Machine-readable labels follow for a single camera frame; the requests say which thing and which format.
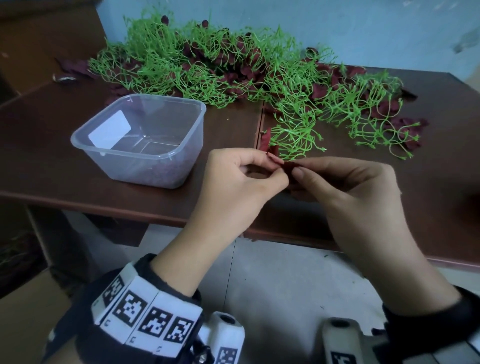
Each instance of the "container rim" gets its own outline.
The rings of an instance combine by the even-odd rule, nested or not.
[[[80,132],[86,125],[88,125],[94,118],[95,116],[97,116],[99,113],[107,110],[107,109],[110,109],[110,108],[113,108],[115,107],[115,104],[117,103],[120,103],[122,100],[124,99],[127,99],[129,97],[140,97],[140,96],[148,96],[148,97],[152,97],[152,98],[156,98],[156,97],[161,97],[161,98],[168,98],[169,99],[169,102],[178,102],[178,103],[181,103],[182,101],[181,100],[187,100],[187,101],[194,101],[195,103],[199,103],[201,104],[201,110],[200,110],[200,114],[198,115],[197,117],[197,120],[195,121],[195,123],[192,125],[192,127],[190,128],[190,130],[188,131],[187,135],[185,135],[185,137],[183,138],[182,142],[180,143],[180,145],[178,147],[176,147],[174,150],[172,150],[171,152],[168,152],[168,153],[164,153],[164,154],[158,154],[158,155],[152,155],[152,154],[140,154],[140,153],[133,153],[133,152],[124,152],[124,151],[121,151],[121,150],[112,150],[112,149],[105,149],[105,148],[97,148],[96,146],[86,146],[85,144],[81,143],[78,141],[78,138],[77,138],[77,133]],[[198,100],[193,100],[191,98],[178,98],[178,97],[172,97],[172,96],[163,96],[163,95],[149,95],[149,94],[133,94],[133,95],[126,95],[126,96],[123,96],[123,97],[120,97],[118,100],[116,100],[115,102],[113,102],[112,104],[108,105],[106,108],[102,109],[101,111],[99,111],[97,114],[95,114],[93,117],[91,117],[85,124],[83,124],[80,128],[78,128],[77,130],[75,130],[72,134],[72,136],[70,137],[70,142],[72,143],[72,145],[77,148],[77,149],[81,149],[81,150],[88,150],[90,152],[97,152],[97,153],[105,153],[105,154],[114,154],[116,156],[123,156],[123,157],[134,157],[134,158],[140,158],[140,159],[166,159],[166,158],[172,158],[174,155],[176,155],[177,153],[179,153],[184,147],[185,145],[187,144],[187,141],[190,139],[190,137],[192,136],[192,134],[195,132],[195,130],[197,129],[198,127],[198,124],[200,123],[200,120],[203,118],[203,116],[205,115],[206,113],[206,110],[207,110],[207,106],[201,102],[201,101],[198,101]]]

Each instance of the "table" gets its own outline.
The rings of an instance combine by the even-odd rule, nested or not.
[[[392,164],[412,232],[430,259],[480,267],[480,95],[446,73],[392,70],[419,98],[403,116],[425,117],[424,147],[401,161],[387,148],[355,146],[342,128],[318,124],[326,153]],[[205,115],[204,148],[186,183],[163,190],[110,180],[70,143],[74,130],[99,112],[103,82],[44,87],[0,108],[0,196],[33,205],[182,227],[201,188],[208,152],[255,147],[274,120],[261,104],[238,102]],[[280,194],[244,237],[338,250],[319,205]]]

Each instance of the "tile floor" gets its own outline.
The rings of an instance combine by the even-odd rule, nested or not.
[[[65,212],[101,271],[158,253],[180,229],[150,225],[138,248],[114,245],[82,214]],[[455,285],[480,293],[480,274],[440,268]],[[245,327],[241,364],[311,363],[320,356],[326,317],[357,320],[366,334],[381,328],[382,303],[344,255],[238,238],[200,285],[206,312],[234,315]]]

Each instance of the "clear plastic container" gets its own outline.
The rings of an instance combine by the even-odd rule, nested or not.
[[[111,179],[177,188],[204,144],[203,102],[154,95],[124,96],[73,133]]]

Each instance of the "black sleeve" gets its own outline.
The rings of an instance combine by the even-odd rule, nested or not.
[[[155,254],[147,254],[142,259],[140,259],[136,264],[135,268],[139,274],[156,286],[158,289],[169,293],[175,297],[180,298],[183,301],[191,302],[197,305],[201,303],[200,292],[196,292],[195,295],[190,298],[184,296],[183,294],[175,291],[169,285],[167,285],[162,279],[160,279],[150,268],[150,261],[155,257]],[[73,303],[72,307],[67,311],[67,313],[60,319],[58,324],[52,330],[52,334],[49,337],[48,343],[45,347],[45,355],[42,359],[42,362],[45,362],[50,358],[56,351],[58,351],[63,345],[70,341],[74,337],[81,337],[83,340],[86,340],[87,337],[99,338],[102,339],[105,333],[97,332],[94,330],[96,326],[93,323],[93,317],[90,310],[92,303],[102,294],[105,288],[114,280],[114,278],[120,273],[121,269],[116,269],[107,274],[103,275],[98,280],[90,283],[84,290],[82,296]],[[105,347],[99,347],[98,350],[105,350]]]
[[[462,299],[431,315],[398,316],[384,307],[389,344],[375,349],[379,362],[400,363],[406,358],[467,341],[480,328],[480,298],[463,288],[457,289]]]

